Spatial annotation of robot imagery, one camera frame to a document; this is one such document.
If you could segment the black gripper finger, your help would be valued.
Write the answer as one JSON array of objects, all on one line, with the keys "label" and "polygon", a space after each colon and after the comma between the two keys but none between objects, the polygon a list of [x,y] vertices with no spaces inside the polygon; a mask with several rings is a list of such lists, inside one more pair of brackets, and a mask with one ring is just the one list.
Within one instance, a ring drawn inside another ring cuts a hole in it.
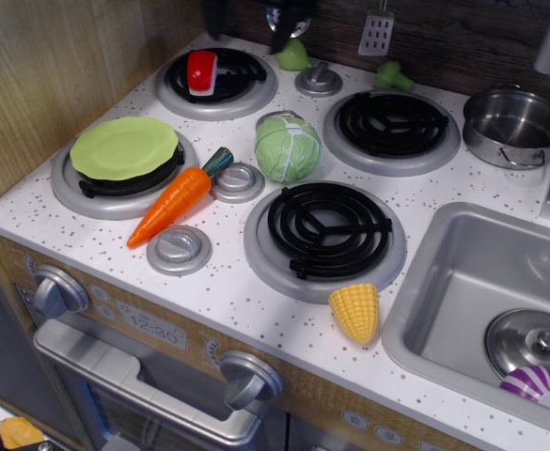
[{"label": "black gripper finger", "polygon": [[271,54],[283,50],[290,39],[290,33],[296,22],[305,18],[312,20],[316,16],[315,1],[269,1],[268,7],[282,10],[281,22],[276,32],[273,32],[271,41]]},{"label": "black gripper finger", "polygon": [[226,18],[226,1],[203,0],[202,6],[206,31],[213,39],[219,39]]}]

